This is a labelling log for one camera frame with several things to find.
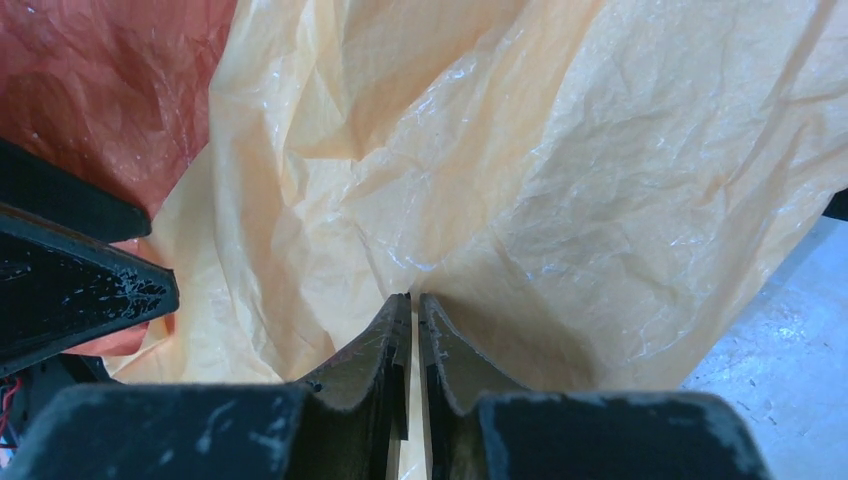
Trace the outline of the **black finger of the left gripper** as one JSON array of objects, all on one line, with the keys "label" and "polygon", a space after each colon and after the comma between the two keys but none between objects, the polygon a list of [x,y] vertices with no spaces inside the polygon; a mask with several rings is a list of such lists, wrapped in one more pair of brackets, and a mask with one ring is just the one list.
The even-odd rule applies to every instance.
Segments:
[{"label": "black finger of the left gripper", "polygon": [[172,271],[1,207],[1,373],[14,374],[179,306]]}]

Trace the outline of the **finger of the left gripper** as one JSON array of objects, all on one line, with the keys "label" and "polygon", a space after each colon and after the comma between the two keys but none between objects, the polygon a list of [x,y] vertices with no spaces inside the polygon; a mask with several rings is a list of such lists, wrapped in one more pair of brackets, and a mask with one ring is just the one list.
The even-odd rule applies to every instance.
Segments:
[{"label": "finger of the left gripper", "polygon": [[1,202],[105,243],[146,237],[147,213],[1,140]]}]

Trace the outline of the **yellow wrapping paper sheet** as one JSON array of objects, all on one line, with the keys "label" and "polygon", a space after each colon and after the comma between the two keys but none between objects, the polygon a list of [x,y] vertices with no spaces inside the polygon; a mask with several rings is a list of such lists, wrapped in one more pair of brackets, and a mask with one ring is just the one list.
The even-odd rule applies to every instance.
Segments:
[{"label": "yellow wrapping paper sheet", "polygon": [[277,383],[396,292],[541,389],[679,385],[847,184],[843,1],[241,1],[125,383]]}]

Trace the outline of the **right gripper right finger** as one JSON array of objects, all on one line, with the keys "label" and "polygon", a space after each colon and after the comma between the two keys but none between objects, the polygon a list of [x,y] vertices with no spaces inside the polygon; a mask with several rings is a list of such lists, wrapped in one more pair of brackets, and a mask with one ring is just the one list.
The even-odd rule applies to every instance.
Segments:
[{"label": "right gripper right finger", "polygon": [[438,299],[419,298],[433,479],[767,479],[748,428],[702,392],[535,391],[478,351]]}]

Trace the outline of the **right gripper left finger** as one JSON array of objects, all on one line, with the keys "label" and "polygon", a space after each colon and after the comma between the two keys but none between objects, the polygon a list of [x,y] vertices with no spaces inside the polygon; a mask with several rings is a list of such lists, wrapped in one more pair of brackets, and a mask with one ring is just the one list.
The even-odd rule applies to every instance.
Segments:
[{"label": "right gripper left finger", "polygon": [[31,425],[5,479],[394,479],[408,437],[411,297],[280,384],[80,384]]}]

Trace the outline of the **orange wrapping paper sheet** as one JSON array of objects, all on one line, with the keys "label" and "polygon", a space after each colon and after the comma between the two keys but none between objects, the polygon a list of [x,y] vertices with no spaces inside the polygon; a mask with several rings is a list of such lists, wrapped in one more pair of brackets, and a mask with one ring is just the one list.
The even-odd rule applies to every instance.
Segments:
[{"label": "orange wrapping paper sheet", "polygon": [[[232,1],[3,2],[1,140],[143,209],[152,233],[208,142],[209,84],[234,13]],[[148,236],[102,243],[168,269]],[[80,345],[123,354],[148,322]]]}]

